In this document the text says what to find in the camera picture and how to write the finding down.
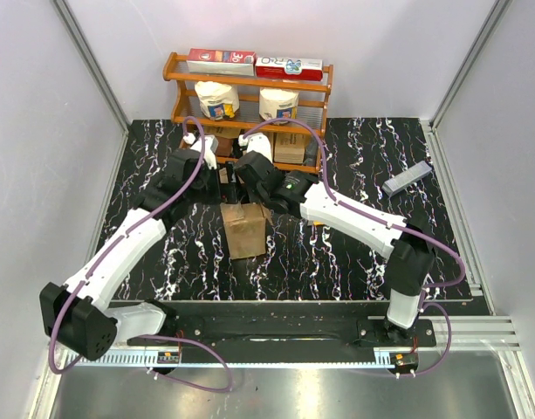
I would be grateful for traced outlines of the brown cardboard express box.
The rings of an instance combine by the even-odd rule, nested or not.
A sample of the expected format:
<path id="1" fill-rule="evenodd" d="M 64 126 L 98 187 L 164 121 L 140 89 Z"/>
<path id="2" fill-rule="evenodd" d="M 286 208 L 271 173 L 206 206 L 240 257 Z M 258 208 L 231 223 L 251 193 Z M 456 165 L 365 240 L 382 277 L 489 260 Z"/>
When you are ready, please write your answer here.
<path id="1" fill-rule="evenodd" d="M 220 210 L 232 260 L 266 253 L 266 226 L 272 224 L 268 209 L 260 203 L 222 203 Z"/>

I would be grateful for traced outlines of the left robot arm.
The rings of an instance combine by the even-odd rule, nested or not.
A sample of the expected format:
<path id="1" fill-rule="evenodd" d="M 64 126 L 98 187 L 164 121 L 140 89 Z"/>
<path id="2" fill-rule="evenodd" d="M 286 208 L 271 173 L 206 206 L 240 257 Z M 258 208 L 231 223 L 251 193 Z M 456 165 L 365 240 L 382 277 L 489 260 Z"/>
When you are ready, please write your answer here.
<path id="1" fill-rule="evenodd" d="M 48 283 L 43 288 L 43 325 L 53 346 L 62 344 L 95 361 L 112 344 L 141 335 L 158 345 L 174 340 L 175 312 L 165 305 L 109 305 L 120 283 L 194 204 L 222 201 L 213 148 L 211 141 L 199 140 L 177 149 L 95 256 L 63 285 Z"/>

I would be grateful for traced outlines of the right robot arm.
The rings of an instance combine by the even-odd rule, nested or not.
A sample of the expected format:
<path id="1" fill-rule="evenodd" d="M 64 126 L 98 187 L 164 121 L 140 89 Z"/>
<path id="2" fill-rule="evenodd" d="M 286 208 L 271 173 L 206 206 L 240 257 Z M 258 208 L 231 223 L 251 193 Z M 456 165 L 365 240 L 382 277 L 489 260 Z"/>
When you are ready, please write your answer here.
<path id="1" fill-rule="evenodd" d="M 320 222 L 386 259 L 386 338 L 403 346 L 415 337 L 422 285 L 436 258 L 434 246 L 417 236 L 417 226 L 401 216 L 357 203 L 327 188 L 315 175 L 296 170 L 285 173 L 256 151 L 235 163 L 234 171 L 266 208 Z"/>

